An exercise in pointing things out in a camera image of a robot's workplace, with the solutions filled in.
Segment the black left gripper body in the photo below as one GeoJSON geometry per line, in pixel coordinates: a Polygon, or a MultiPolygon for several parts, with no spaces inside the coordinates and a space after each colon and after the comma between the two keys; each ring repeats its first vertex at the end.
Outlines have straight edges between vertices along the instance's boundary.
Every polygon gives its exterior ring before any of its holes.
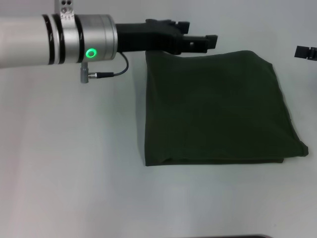
{"type": "Polygon", "coordinates": [[[164,51],[181,54],[183,35],[173,34],[172,20],[147,19],[144,23],[116,24],[118,52],[164,51]]]}

